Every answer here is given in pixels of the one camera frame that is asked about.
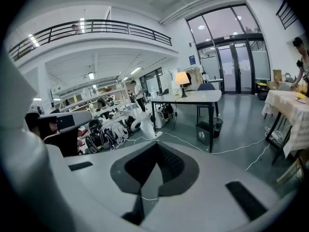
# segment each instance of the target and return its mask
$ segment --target gray floor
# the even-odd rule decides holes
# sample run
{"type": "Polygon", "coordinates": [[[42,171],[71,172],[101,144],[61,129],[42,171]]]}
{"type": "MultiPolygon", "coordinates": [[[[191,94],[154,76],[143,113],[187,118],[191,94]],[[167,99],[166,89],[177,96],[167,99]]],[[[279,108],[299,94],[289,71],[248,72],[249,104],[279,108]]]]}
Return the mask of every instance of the gray floor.
{"type": "MultiPolygon", "coordinates": [[[[247,146],[264,139],[266,132],[265,126],[271,127],[275,120],[275,117],[271,117],[271,115],[268,115],[264,120],[264,117],[262,116],[264,101],[258,100],[258,98],[254,95],[223,95],[218,102],[218,106],[223,125],[220,136],[214,139],[212,150],[213,153],[247,146]]],[[[141,130],[135,133],[130,139],[137,139],[141,136],[144,138],[153,138],[154,132],[152,131],[151,122],[148,118],[148,113],[150,111],[151,107],[148,106],[147,113],[142,115],[143,120],[141,130]]],[[[170,134],[206,151],[209,147],[206,147],[196,139],[196,106],[178,104],[177,113],[177,123],[175,129],[170,134]]],[[[200,120],[208,121],[207,108],[201,109],[200,120]]],[[[170,132],[174,128],[174,122],[175,118],[173,118],[173,120],[167,123],[166,126],[159,131],[170,132]]],[[[282,130],[283,135],[287,132],[288,125],[289,124],[286,123],[284,130],[282,130]]],[[[163,134],[159,136],[158,139],[160,141],[190,146],[168,134],[163,134]]],[[[143,139],[139,139],[136,141],[136,144],[143,141],[143,139]]],[[[126,142],[124,147],[132,144],[133,142],[126,142]]],[[[259,144],[252,145],[248,148],[219,154],[218,157],[225,158],[245,170],[251,162],[257,159],[257,157],[267,146],[268,143],[266,141],[262,141],[259,144]]],[[[248,171],[268,183],[281,197],[283,197],[288,192],[297,188],[300,182],[298,179],[293,177],[284,184],[275,184],[276,179],[279,178],[292,164],[289,159],[284,159],[284,156],[282,155],[272,166],[271,162],[275,156],[275,153],[276,149],[270,146],[266,149],[264,155],[259,159],[259,161],[253,164],[248,171]]],[[[147,189],[146,193],[150,198],[154,198],[156,196],[157,190],[153,189],[151,191],[151,185],[145,185],[145,188],[147,189]]]]}

